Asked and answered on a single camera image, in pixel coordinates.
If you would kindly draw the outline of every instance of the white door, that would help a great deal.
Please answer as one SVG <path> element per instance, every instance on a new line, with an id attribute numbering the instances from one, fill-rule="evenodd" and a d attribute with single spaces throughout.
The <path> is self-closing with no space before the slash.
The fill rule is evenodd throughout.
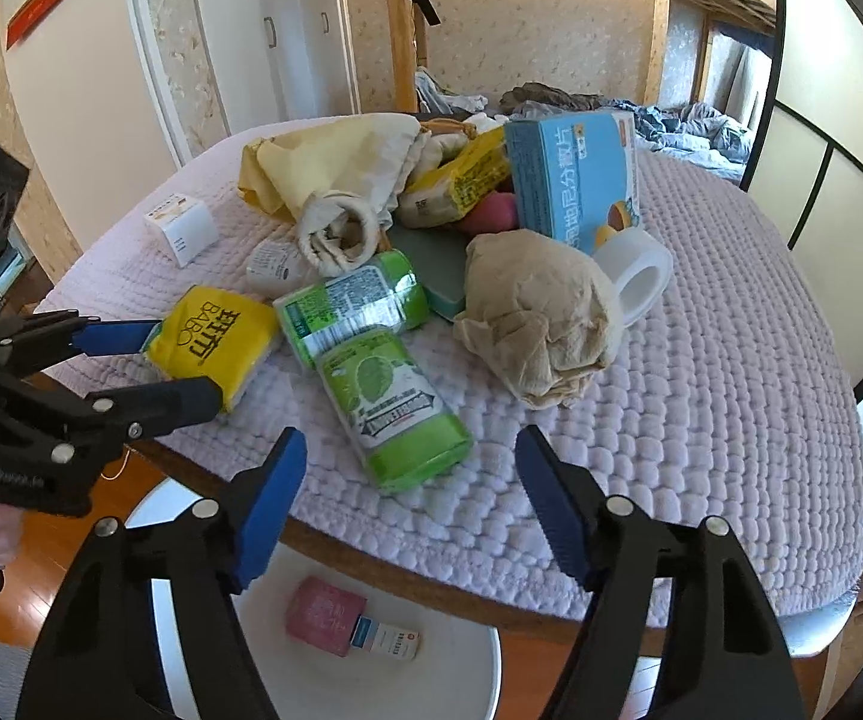
<path id="1" fill-rule="evenodd" d="M 302 0 L 302 14 L 319 116 L 353 113 L 342 0 Z"/>
<path id="2" fill-rule="evenodd" d="M 281 20 L 265 0 L 198 0 L 218 93 L 231 133 L 297 118 L 288 109 Z"/>
<path id="3" fill-rule="evenodd" d="M 350 114 L 342 0 L 198 0 L 228 127 Z"/>

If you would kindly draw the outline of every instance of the small white box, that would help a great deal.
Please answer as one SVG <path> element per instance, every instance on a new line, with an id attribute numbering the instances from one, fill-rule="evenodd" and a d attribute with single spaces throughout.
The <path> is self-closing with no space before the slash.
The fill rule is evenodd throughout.
<path id="1" fill-rule="evenodd" d="M 218 228 L 208 206 L 187 194 L 172 194 L 145 214 L 145 220 L 179 268 L 218 240 Z"/>

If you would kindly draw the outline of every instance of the white tape roll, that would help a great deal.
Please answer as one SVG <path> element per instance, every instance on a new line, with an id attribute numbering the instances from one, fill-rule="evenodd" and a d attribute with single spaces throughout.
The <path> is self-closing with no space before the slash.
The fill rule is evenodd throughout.
<path id="1" fill-rule="evenodd" d="M 658 302 L 671 279 L 674 258 L 640 227 L 629 227 L 594 250 L 594 261 L 615 283 L 630 327 Z"/>

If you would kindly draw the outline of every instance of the green container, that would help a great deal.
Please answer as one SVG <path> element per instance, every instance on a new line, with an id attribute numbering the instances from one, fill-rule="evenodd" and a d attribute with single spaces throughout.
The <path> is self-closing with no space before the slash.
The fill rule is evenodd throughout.
<path id="1" fill-rule="evenodd" d="M 324 352 L 372 327 L 401 333 L 428 319 L 428 299 L 400 251 L 274 302 L 284 336 L 307 370 Z"/>
<path id="2" fill-rule="evenodd" d="M 468 428 L 390 330 L 355 336 L 317 362 L 361 463 L 385 493 L 414 488 L 468 456 Z"/>

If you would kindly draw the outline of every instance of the yellow food package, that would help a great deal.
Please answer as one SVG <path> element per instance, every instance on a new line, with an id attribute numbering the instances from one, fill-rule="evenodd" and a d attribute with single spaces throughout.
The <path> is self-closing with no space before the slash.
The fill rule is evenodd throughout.
<path id="1" fill-rule="evenodd" d="M 171 379 L 208 376 L 229 412 L 255 369 L 281 344 L 275 309 L 237 293 L 193 287 L 145 343 L 148 359 Z"/>
<path id="2" fill-rule="evenodd" d="M 469 141 L 452 161 L 406 186 L 395 216 L 415 228 L 461 220 L 509 175 L 504 127 L 495 127 Z"/>

